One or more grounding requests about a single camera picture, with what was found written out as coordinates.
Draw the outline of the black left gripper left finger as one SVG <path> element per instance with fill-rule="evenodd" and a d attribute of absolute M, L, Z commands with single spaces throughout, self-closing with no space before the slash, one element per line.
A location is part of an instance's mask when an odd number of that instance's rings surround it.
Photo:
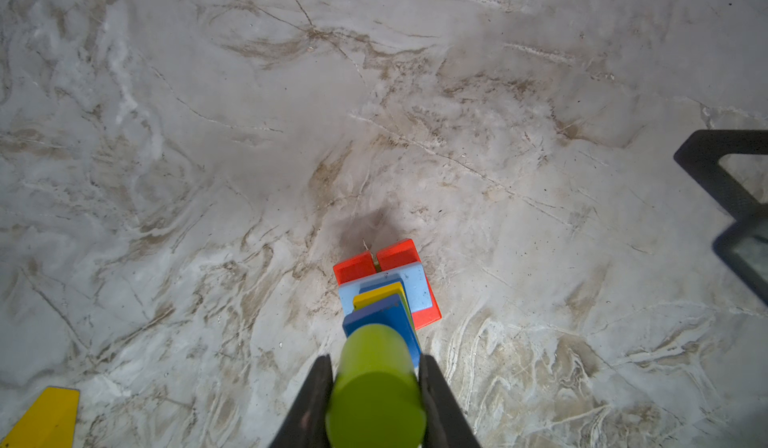
<path fill-rule="evenodd" d="M 271 448 L 331 446 L 326 433 L 325 416 L 333 383 L 330 356 L 318 356 L 270 444 Z"/>

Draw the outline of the light blue rectangular block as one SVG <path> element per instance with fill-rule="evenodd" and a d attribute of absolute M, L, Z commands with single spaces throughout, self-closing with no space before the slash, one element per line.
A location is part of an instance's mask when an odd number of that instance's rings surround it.
<path fill-rule="evenodd" d="M 430 309 L 433 306 L 432 295 L 430 294 L 423 265 L 420 262 L 414 262 L 339 286 L 338 294 L 344 313 L 350 314 L 353 311 L 353 299 L 359 294 L 362 285 L 372 280 L 390 276 L 400 276 L 402 278 L 407 302 L 412 312 Z"/>

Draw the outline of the yellow arch block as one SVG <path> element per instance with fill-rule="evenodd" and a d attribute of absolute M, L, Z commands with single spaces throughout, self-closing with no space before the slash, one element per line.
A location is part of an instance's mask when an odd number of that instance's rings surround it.
<path fill-rule="evenodd" d="M 9 434 L 3 448 L 73 446 L 80 391 L 46 387 Z"/>

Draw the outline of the red rectangular block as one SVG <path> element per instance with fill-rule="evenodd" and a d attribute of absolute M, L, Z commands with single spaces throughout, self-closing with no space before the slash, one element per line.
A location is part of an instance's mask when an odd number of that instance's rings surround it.
<path fill-rule="evenodd" d="M 415 328 L 420 330 L 442 319 L 442 312 L 436 300 L 426 269 L 412 239 L 403 239 L 376 253 L 382 271 L 402 276 L 404 285 L 413 296 L 410 301 Z"/>
<path fill-rule="evenodd" d="M 333 271 L 338 286 L 377 273 L 374 259 L 370 251 L 364 251 L 352 258 L 337 263 L 333 267 Z"/>

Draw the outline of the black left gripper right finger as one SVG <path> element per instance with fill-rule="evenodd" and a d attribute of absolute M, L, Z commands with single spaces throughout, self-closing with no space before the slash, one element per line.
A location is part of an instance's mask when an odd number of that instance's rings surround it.
<path fill-rule="evenodd" d="M 422 446 L 480 448 L 437 361 L 431 355 L 421 355 L 418 378 L 427 417 Z"/>

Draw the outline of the green cylinder block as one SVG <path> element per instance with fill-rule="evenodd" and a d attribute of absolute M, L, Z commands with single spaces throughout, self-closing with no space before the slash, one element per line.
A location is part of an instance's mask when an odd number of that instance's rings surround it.
<path fill-rule="evenodd" d="M 333 447 L 419 447 L 427 417 L 405 341 L 370 324 L 341 351 L 325 427 Z"/>

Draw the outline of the dark blue cube block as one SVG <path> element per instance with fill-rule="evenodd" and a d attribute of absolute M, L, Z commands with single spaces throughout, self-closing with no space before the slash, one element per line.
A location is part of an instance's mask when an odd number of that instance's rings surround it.
<path fill-rule="evenodd" d="M 380 324 L 395 330 L 405 342 L 415 369 L 419 368 L 421 346 L 411 323 L 410 311 L 399 294 L 392 294 L 345 316 L 342 328 L 347 337 L 363 326 Z"/>

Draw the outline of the dark blue cube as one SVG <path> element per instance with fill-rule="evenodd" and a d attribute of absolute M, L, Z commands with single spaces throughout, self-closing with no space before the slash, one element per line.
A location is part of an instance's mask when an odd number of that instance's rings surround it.
<path fill-rule="evenodd" d="M 371 282 L 369 282 L 369 283 L 367 283 L 365 285 L 362 285 L 360 287 L 359 294 L 363 294 L 363 293 L 367 293 L 367 292 L 370 292 L 370 291 L 374 291 L 376 289 L 379 289 L 379 288 L 382 288 L 382 287 L 385 287 L 385 286 L 389 286 L 389 285 L 392 285 L 392 284 L 401 284 L 401 283 L 402 283 L 402 278 L 400 276 L 390 276 L 390 277 L 387 277 L 387 278 L 380 278 L 380 279 L 377 279 L 377 280 L 372 280 Z"/>

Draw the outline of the yellow small cube block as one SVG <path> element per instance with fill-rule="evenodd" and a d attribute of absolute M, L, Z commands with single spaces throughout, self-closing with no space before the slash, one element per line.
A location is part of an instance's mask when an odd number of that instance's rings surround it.
<path fill-rule="evenodd" d="M 391 296 L 396 296 L 404 308 L 408 307 L 406 292 L 401 281 L 386 283 L 371 290 L 361 292 L 354 297 L 353 306 L 355 310 L 363 309 Z"/>

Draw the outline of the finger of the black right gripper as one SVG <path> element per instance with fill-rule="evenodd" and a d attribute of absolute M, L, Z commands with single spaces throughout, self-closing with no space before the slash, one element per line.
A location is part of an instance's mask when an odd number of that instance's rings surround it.
<path fill-rule="evenodd" d="M 727 267 L 767 304 L 767 205 L 736 220 L 713 243 Z"/>
<path fill-rule="evenodd" d="M 762 204 L 721 165 L 731 154 L 767 155 L 766 130 L 697 130 L 674 154 L 677 164 L 735 220 Z"/>

